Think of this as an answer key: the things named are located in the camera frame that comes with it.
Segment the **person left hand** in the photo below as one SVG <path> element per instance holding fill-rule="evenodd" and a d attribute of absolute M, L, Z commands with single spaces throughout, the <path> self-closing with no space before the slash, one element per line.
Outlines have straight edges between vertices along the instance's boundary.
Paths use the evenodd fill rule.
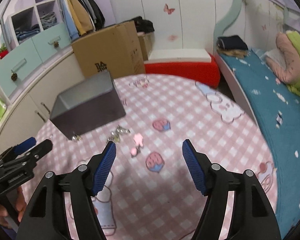
<path fill-rule="evenodd" d="M 20 222 L 22 220 L 27 204 L 25 202 L 22 187 L 21 186 L 18 187 L 16 191 L 17 191 L 17 198 L 15 204 L 15 210 L 18 212 L 18 220 Z M 5 220 L 5 217 L 8 217 L 8 212 L 4 206 L 0 205 L 0 224 L 5 228 L 11 229 L 8 222 Z"/>

